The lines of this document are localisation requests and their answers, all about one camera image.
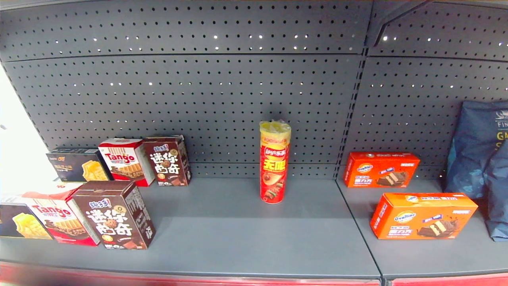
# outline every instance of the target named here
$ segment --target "black snack box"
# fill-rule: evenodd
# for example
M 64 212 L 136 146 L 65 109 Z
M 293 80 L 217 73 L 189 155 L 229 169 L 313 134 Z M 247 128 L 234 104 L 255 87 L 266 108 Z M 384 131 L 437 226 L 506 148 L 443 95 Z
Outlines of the black snack box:
M 0 237 L 53 239 L 19 196 L 3 196 L 0 202 Z
M 56 148 L 46 155 L 62 182 L 113 179 L 98 149 Z

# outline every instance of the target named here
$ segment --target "chocolate wafer image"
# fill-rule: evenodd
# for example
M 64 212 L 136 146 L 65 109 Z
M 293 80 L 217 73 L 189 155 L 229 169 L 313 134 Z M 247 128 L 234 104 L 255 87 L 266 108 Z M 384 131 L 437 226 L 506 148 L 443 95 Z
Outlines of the chocolate wafer image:
M 407 179 L 407 172 L 390 172 L 387 176 L 383 176 L 377 180 L 380 186 L 398 187 Z
M 111 172 L 125 176 L 125 177 L 129 177 L 129 178 L 136 178 L 136 177 L 143 176 L 143 170 L 141 169 L 140 163 L 128 165 L 128 166 L 121 167 L 121 168 L 112 167 Z
M 77 219 L 57 221 L 55 223 L 49 223 L 46 226 L 69 236 L 88 237 L 85 228 L 81 225 L 81 223 Z
M 437 222 L 422 227 L 418 231 L 418 235 L 434 238 L 446 238 L 457 230 L 456 221 L 438 220 Z

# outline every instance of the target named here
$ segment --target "orange ovaltine box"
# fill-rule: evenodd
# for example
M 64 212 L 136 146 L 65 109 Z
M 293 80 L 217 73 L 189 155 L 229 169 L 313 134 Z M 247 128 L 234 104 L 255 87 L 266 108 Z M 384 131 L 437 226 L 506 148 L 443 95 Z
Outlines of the orange ovaltine box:
M 384 193 L 370 227 L 379 239 L 453 239 L 477 208 L 463 193 Z
M 404 152 L 351 152 L 344 172 L 347 187 L 405 188 L 420 160 Z

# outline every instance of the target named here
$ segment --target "tango wafer box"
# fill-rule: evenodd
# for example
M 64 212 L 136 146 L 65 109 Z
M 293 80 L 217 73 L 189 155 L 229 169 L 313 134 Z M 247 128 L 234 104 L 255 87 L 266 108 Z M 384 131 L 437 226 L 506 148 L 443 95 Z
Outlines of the tango wafer box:
M 132 181 L 88 182 L 73 195 L 107 249 L 146 249 L 155 227 Z
M 148 187 L 155 179 L 142 139 L 111 138 L 102 142 L 99 150 L 115 180 Z
M 81 183 L 39 185 L 36 191 L 24 193 L 26 205 L 59 243 L 96 246 L 99 238 L 73 207 L 72 194 Z
M 143 144 L 159 186 L 187 186 L 191 168 L 183 135 L 145 138 Z
M 379 239 L 453 239 L 477 208 L 463 193 L 384 193 L 370 227 Z
M 405 188 L 419 163 L 412 153 L 351 152 L 343 179 L 349 188 Z
M 0 237 L 53 239 L 21 196 L 3 195 L 0 202 Z
M 56 148 L 46 155 L 62 182 L 112 180 L 98 149 Z

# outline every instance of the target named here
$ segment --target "pegboard back panel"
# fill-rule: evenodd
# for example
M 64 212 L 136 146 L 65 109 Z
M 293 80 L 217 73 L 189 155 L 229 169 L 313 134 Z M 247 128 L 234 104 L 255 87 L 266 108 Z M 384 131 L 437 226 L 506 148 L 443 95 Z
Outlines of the pegboard back panel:
M 259 164 L 193 163 L 193 176 L 211 178 L 259 178 Z M 306 179 L 333 179 L 335 165 L 290 164 L 288 176 Z
M 4 63 L 48 148 L 184 134 L 192 163 L 259 161 L 259 121 L 291 163 L 335 164 L 360 55 L 132 55 Z
M 361 54 L 370 1 L 99 1 L 2 11 L 3 62 L 178 53 Z
M 508 61 L 508 10 L 428 3 L 388 24 L 378 56 L 427 56 Z
M 461 102 L 507 100 L 507 71 L 499 62 L 367 58 L 344 155 L 409 151 L 442 175 Z

